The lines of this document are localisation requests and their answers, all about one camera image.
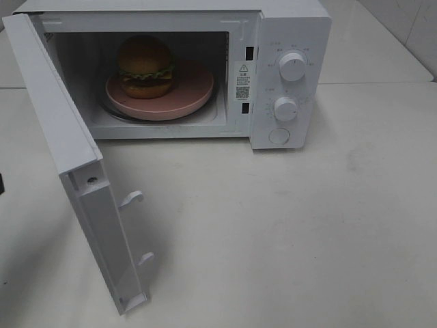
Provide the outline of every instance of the white table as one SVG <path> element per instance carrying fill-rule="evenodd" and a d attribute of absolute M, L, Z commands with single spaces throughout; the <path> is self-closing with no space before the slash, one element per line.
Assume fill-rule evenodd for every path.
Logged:
<path fill-rule="evenodd" d="M 0 99 L 0 326 L 435 328 L 435 83 L 321 85 L 299 151 L 99 142 L 117 198 L 145 193 L 124 219 L 159 264 L 126 316 L 26 91 Z"/>
<path fill-rule="evenodd" d="M 333 18 L 320 83 L 428 82 L 432 75 L 358 1 L 321 0 Z M 24 87 L 0 32 L 0 88 Z"/>

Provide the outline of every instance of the microwave door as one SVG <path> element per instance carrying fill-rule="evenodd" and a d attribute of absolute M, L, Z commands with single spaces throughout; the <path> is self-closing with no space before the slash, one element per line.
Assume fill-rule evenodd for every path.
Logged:
<path fill-rule="evenodd" d="M 38 16 L 17 14 L 3 21 L 57 173 L 123 314 L 147 299 L 137 269 L 149 265 L 153 254 L 134 262 L 119 214 L 141 192 L 116 204 L 102 155 L 44 47 Z"/>

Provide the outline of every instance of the toy hamburger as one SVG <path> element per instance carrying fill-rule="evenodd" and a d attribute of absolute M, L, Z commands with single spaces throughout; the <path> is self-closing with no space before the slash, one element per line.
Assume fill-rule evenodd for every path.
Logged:
<path fill-rule="evenodd" d="M 151 36 L 134 36 L 123 42 L 117 64 L 120 85 L 130 97 L 161 97 L 173 83 L 173 56 L 165 44 Z"/>

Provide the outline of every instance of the pink plate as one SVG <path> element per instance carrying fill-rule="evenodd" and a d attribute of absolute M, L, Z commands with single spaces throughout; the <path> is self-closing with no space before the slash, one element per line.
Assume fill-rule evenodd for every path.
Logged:
<path fill-rule="evenodd" d="M 181 118 L 202 107 L 209 99 L 214 78 L 198 61 L 180 60 L 175 69 L 175 81 L 170 91 L 154 99 L 136 99 L 127 96 L 117 75 L 107 81 L 109 100 L 122 113 L 149 121 L 165 121 Z"/>

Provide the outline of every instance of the warning label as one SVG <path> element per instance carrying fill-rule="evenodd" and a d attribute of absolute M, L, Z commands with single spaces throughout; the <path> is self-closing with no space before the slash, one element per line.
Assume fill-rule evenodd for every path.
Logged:
<path fill-rule="evenodd" d="M 252 98 L 252 84 L 255 76 L 255 64 L 251 61 L 235 62 L 235 99 L 250 101 Z"/>

